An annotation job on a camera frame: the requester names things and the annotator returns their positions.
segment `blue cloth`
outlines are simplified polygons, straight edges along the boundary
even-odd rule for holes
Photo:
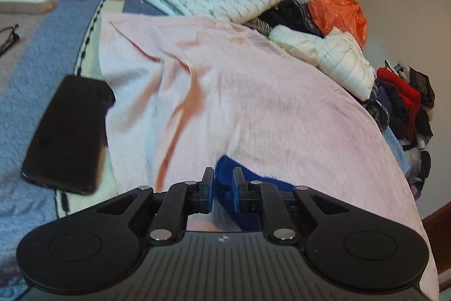
[[[385,91],[384,86],[380,85],[378,88],[379,93],[377,94],[376,100],[379,101],[382,104],[382,106],[384,106],[387,109],[388,115],[391,115],[393,111],[393,106],[390,99],[388,98],[387,92]]]
[[[26,284],[15,251],[32,229],[56,219],[55,191],[26,183],[21,165],[43,112],[66,74],[100,0],[60,0],[15,67],[0,101],[0,300]]]
[[[146,16],[165,16],[162,11],[144,0],[125,0],[122,12],[143,14]]]
[[[393,155],[395,156],[396,162],[398,163],[400,169],[402,170],[402,173],[404,176],[407,175],[409,172],[409,161],[404,155],[404,150],[401,147],[401,144],[399,144],[398,140],[396,139],[395,135],[393,134],[392,130],[390,128],[387,128],[382,132],[382,135],[385,139],[385,142],[387,142],[388,146],[393,152]]]
[[[260,220],[258,215],[252,213],[236,213],[233,204],[232,181],[233,170],[241,167],[246,181],[260,180],[277,186],[279,191],[292,192],[294,185],[288,184],[274,178],[262,177],[248,170],[238,162],[233,161],[226,155],[222,156],[216,164],[215,180],[213,181],[213,196],[227,211],[228,215],[235,221],[237,226],[243,231],[260,230]]]

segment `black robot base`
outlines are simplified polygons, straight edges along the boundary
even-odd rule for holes
[[[211,211],[213,180],[207,168],[165,193],[141,186],[31,231],[21,301],[428,299],[419,234],[306,186],[279,192],[236,168],[235,210],[261,231],[186,231]]]

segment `silver screw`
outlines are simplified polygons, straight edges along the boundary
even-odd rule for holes
[[[296,236],[296,232],[289,228],[279,228],[274,231],[273,235],[280,240],[291,240]]]
[[[151,239],[156,241],[164,241],[172,236],[172,232],[164,228],[158,228],[149,233]]]

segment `pink blanket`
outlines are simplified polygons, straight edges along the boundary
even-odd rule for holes
[[[308,185],[427,240],[373,118],[342,87],[257,32],[205,17],[106,14],[100,66],[116,95],[107,137],[119,192],[199,180],[226,154]],[[190,229],[220,228],[213,216]],[[432,256],[422,290],[438,300]]]

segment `black phone case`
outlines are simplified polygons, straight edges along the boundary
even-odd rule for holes
[[[34,134],[22,165],[33,184],[78,194],[96,190],[105,114],[114,94],[104,81],[66,76]]]

